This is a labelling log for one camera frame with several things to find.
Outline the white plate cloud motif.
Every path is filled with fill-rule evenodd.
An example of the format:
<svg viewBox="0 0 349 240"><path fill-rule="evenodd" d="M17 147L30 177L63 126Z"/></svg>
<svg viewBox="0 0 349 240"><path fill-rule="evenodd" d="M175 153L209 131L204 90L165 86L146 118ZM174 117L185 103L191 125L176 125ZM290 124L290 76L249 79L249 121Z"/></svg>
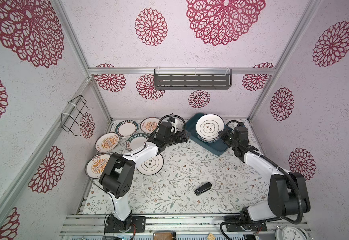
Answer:
<svg viewBox="0 0 349 240"><path fill-rule="evenodd" d="M163 168L163 165L164 165L163 156L159 154L158 156L155 156L153 158L146 160L136 169L142 175L152 176L160 172L161 169Z"/></svg>
<svg viewBox="0 0 349 240"><path fill-rule="evenodd" d="M205 139L219 137L219 132L224 130L223 119L215 114L202 116L196 123L196 134Z"/></svg>

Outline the green rim plate front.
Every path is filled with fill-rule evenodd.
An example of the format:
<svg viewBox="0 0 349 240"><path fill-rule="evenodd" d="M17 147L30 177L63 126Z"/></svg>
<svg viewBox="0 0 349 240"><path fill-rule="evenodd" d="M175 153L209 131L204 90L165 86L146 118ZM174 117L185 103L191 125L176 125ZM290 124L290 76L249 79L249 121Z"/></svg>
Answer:
<svg viewBox="0 0 349 240"><path fill-rule="evenodd" d="M205 138L203 138L202 136L199 136L199 135L197 135L197 137L198 137L201 141L203 141L203 142L205 142L205 143L214 143L214 142L217 142L218 139L219 139L219 137L213 138L213 139L205 139Z"/></svg>

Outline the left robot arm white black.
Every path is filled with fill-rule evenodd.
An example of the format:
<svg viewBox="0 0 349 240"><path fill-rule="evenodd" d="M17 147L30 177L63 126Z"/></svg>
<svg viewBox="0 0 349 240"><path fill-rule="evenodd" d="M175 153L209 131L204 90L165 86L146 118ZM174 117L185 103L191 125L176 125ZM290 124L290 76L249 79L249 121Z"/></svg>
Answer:
<svg viewBox="0 0 349 240"><path fill-rule="evenodd" d="M131 188L136 167L158 156L166 147L186 143L188 139L189 133L186 131L185 120L178 115L165 115L141 147L127 154L110 155L99 183L111 197L114 219L124 223L132 216L127 194Z"/></svg>

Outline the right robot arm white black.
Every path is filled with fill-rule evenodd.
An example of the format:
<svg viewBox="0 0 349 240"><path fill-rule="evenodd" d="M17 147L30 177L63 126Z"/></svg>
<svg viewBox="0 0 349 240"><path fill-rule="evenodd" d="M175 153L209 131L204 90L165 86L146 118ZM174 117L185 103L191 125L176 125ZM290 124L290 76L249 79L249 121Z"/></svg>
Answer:
<svg viewBox="0 0 349 240"><path fill-rule="evenodd" d="M246 127L236 126L232 131L224 129L219 132L219 137L232 148L241 162L269 180L267 199L243 208L240 221L244 224L259 224L285 220L300 224L303 214L310 211L305 177L298 172L285 170L250 145Z"/></svg>

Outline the teal plastic bin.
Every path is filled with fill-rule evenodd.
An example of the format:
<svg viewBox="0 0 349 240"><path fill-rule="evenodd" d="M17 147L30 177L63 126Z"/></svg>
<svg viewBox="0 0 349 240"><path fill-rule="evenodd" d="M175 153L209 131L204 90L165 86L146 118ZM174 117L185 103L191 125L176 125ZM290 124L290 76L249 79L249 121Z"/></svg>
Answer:
<svg viewBox="0 0 349 240"><path fill-rule="evenodd" d="M186 122L189 138L217 156L228 150L228 145L218 136L225 127L224 120L216 114L197 113Z"/></svg>

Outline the orange sunburst plate back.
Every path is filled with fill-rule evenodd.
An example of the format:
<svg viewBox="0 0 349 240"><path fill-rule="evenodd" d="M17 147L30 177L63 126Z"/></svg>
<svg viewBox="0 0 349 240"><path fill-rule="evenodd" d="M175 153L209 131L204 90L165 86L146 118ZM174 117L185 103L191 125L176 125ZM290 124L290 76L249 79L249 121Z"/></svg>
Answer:
<svg viewBox="0 0 349 240"><path fill-rule="evenodd" d="M158 123L158 118L146 118L140 123L140 129L146 134L151 134L158 127Z"/></svg>

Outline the orange sunburst plate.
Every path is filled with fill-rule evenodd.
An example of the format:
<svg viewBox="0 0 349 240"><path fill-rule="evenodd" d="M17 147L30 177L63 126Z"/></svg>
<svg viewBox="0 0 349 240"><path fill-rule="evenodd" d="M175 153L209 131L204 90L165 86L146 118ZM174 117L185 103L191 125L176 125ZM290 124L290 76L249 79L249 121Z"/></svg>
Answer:
<svg viewBox="0 0 349 240"><path fill-rule="evenodd" d="M90 179L99 179L102 175L107 162L110 158L110 154L98 154L91 158L84 167L86 175Z"/></svg>
<svg viewBox="0 0 349 240"><path fill-rule="evenodd" d="M95 143L95 149L99 153L107 153L115 149L120 141L120 136L115 132L110 132L99 137Z"/></svg>
<svg viewBox="0 0 349 240"><path fill-rule="evenodd" d="M151 134L158 127L158 123L158 118L146 118L140 123L140 129L146 134Z"/></svg>

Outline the green red rim plate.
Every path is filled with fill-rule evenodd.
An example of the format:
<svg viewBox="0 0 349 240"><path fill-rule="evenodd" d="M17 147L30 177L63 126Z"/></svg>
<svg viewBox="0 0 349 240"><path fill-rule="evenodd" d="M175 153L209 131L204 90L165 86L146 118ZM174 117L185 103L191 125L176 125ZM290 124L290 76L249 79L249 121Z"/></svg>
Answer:
<svg viewBox="0 0 349 240"><path fill-rule="evenodd" d="M115 128L115 132L122 138L134 135L137 130L138 124L133 120L124 120L120 122Z"/></svg>

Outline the black stapler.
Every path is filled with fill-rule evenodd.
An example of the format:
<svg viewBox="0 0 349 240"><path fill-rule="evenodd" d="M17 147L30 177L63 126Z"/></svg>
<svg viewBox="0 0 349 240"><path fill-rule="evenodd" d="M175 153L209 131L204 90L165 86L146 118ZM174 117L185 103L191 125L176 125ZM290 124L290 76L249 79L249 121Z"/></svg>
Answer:
<svg viewBox="0 0 349 240"><path fill-rule="evenodd" d="M202 186L198 187L197 189L194 190L194 193L196 196L200 196L201 194L211 190L212 184L211 182L207 182L203 184Z"/></svg>

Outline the orange sunburst plate front left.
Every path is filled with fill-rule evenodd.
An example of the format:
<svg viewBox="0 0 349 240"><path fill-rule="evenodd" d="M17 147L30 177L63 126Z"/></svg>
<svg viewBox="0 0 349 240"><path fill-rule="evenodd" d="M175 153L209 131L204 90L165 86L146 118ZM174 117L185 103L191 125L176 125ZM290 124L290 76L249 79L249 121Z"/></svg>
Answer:
<svg viewBox="0 0 349 240"><path fill-rule="evenodd" d="M98 154L91 158L84 167L86 175L90 179L99 179L102 175L107 162L110 158L110 154Z"/></svg>

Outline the white analog clock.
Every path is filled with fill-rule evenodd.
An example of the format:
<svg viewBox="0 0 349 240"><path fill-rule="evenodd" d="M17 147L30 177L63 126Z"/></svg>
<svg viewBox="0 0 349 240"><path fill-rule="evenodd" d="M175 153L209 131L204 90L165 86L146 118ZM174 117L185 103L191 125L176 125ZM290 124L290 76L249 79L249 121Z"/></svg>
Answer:
<svg viewBox="0 0 349 240"><path fill-rule="evenodd" d="M308 233L292 226L277 227L275 231L276 240L308 240Z"/></svg>

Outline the grey wall shelf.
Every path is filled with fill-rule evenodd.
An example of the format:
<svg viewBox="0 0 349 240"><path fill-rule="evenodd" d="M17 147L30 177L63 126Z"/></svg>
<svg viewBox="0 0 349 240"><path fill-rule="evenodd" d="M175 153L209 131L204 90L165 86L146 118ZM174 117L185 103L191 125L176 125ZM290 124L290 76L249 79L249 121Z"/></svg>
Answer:
<svg viewBox="0 0 349 240"><path fill-rule="evenodd" d="M232 74L161 74L155 69L153 83L157 90L228 90Z"/></svg>

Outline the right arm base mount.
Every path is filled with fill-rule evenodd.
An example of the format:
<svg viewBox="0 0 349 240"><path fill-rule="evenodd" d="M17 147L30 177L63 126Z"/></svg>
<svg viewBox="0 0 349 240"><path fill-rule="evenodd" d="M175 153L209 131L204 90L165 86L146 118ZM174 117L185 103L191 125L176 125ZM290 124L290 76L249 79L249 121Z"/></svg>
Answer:
<svg viewBox="0 0 349 240"><path fill-rule="evenodd" d="M244 222L240 216L225 216L224 221L228 232L266 232L268 230L265 223L255 223L253 221Z"/></svg>

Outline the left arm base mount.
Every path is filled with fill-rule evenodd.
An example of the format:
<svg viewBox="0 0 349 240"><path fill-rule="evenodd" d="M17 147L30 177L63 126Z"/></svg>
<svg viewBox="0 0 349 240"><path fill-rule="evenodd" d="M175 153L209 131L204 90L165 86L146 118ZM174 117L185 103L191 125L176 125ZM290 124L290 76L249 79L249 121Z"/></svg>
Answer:
<svg viewBox="0 0 349 240"><path fill-rule="evenodd" d="M113 215L107 217L104 224L105 233L143 233L145 231L146 217L128 216L125 221L120 221Z"/></svg>

